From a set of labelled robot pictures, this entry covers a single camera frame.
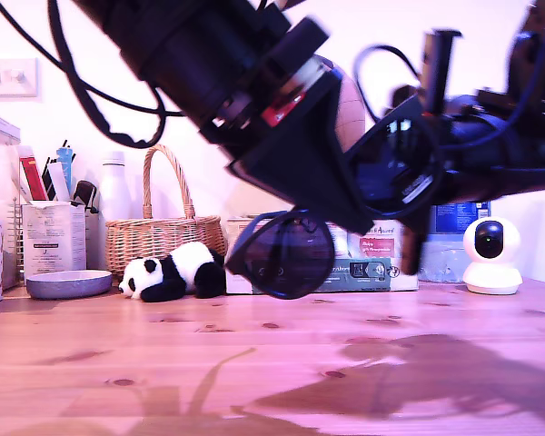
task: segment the grey bowl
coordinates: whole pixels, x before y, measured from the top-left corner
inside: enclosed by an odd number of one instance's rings
[[[99,295],[109,291],[112,283],[108,271],[47,272],[28,277],[26,290],[37,300],[61,300]]]

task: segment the blue container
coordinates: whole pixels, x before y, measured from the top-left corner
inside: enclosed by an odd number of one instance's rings
[[[71,189],[71,163],[73,162],[73,149],[70,147],[61,147],[56,150],[56,160],[63,166],[64,181],[69,190],[69,195],[73,197]]]

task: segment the basket handle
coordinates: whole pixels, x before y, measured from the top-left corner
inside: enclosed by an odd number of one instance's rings
[[[188,190],[188,183],[185,181],[185,176],[183,175],[183,170],[180,164],[178,163],[175,155],[172,151],[167,148],[165,145],[157,144],[151,147],[145,154],[144,160],[144,218],[152,219],[152,192],[150,188],[150,172],[152,168],[152,157],[155,152],[162,152],[165,154],[165,157],[172,164],[173,169],[175,170],[175,175],[178,178],[178,183],[180,184],[180,191],[182,192],[182,201],[183,201],[183,212],[187,219],[193,219],[196,215],[195,210],[193,209],[192,197],[190,196],[190,191]]]

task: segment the white bottle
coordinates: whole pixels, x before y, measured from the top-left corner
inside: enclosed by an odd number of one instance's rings
[[[113,220],[132,218],[132,198],[125,180],[123,152],[111,151],[103,156],[103,171],[99,186],[99,267],[107,269],[105,259],[106,224]]]

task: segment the container label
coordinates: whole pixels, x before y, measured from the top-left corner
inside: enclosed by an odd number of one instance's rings
[[[469,225],[490,214],[488,203],[451,203],[433,209],[434,233],[462,234]]]

